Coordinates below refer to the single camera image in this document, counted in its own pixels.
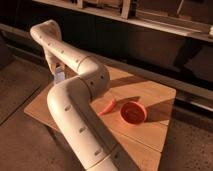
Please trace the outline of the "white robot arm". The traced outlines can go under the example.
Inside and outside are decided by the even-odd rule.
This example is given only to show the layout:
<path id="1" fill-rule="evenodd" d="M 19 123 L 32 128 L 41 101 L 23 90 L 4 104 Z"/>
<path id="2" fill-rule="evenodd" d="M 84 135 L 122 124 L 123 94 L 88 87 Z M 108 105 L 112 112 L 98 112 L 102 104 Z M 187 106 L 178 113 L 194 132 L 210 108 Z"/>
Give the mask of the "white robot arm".
<path id="1" fill-rule="evenodd" d="M 107 68 L 94 56 L 62 40 L 58 23 L 48 20 L 30 29 L 50 66 L 62 62 L 76 75 L 54 85 L 47 105 L 59 130 L 86 171 L 140 171 L 91 107 L 109 85 Z"/>

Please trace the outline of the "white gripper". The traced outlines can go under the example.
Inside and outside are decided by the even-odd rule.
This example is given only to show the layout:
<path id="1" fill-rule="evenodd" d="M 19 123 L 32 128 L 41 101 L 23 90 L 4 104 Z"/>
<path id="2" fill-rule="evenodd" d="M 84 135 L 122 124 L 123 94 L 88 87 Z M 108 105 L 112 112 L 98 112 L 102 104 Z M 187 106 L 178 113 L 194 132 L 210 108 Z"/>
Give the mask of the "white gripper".
<path id="1" fill-rule="evenodd" d="M 52 54 L 47 48 L 44 48 L 44 55 L 52 74 L 55 73 L 57 67 L 65 69 L 65 64 L 60 59 L 58 59 L 54 54 Z"/>

